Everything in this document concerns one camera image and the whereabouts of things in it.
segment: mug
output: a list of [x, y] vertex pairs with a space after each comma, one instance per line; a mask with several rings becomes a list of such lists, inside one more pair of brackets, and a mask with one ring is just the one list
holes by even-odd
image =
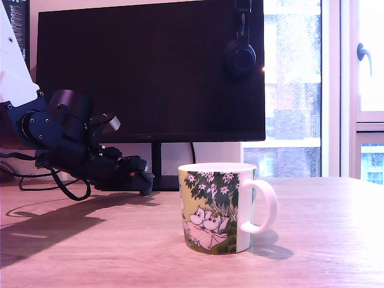
[[[249, 248], [251, 234], [268, 230], [277, 217], [274, 189], [256, 180], [256, 166], [246, 163], [200, 163], [178, 167], [185, 242], [206, 254], [232, 254]], [[267, 215], [259, 227], [254, 216], [256, 187]]]

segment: monitor screen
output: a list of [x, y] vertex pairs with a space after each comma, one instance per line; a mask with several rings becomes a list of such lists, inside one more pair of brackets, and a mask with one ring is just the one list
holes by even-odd
[[228, 75], [235, 0], [40, 12], [37, 84], [79, 91], [113, 112], [104, 143], [265, 139], [263, 1], [253, 1], [253, 72]]
[[29, 69], [29, 0], [2, 0], [2, 3]]

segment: glass pane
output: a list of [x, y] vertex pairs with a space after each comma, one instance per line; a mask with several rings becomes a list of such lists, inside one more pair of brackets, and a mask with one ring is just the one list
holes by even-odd
[[268, 0], [264, 14], [267, 146], [246, 143], [244, 162], [259, 177], [320, 176], [320, 0]]
[[361, 179], [383, 185], [384, 144], [361, 145]]
[[384, 97], [382, 91], [382, 79], [384, 77], [384, 54], [382, 47], [383, 38], [378, 37], [377, 29], [382, 23], [384, 1], [360, 0], [358, 2], [358, 41], [371, 53], [372, 77], [370, 75], [370, 63], [364, 56], [359, 62], [359, 94], [361, 96], [362, 111], [384, 111]]

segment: mug handle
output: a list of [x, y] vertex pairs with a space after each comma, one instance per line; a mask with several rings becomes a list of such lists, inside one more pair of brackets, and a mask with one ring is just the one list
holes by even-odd
[[268, 211], [266, 219], [260, 227], [253, 225], [250, 221], [247, 221], [240, 225], [240, 229], [251, 234], [262, 233], [272, 226], [277, 217], [278, 204], [275, 191], [271, 185], [263, 180], [247, 180], [244, 185], [246, 187], [257, 187], [261, 190], [266, 200]]

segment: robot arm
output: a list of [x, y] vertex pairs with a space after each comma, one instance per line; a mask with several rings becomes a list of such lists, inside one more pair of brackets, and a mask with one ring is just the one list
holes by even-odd
[[[6, 15], [2, 3], [0, 9]], [[92, 101], [69, 90], [56, 91], [48, 105], [31, 79], [8, 18], [0, 19], [0, 148], [36, 150], [36, 167], [51, 170], [56, 182], [54, 169], [59, 169], [96, 189], [150, 194], [153, 175], [145, 172], [145, 160], [122, 157], [118, 149], [99, 144], [104, 132], [119, 128], [117, 118], [91, 118]]]

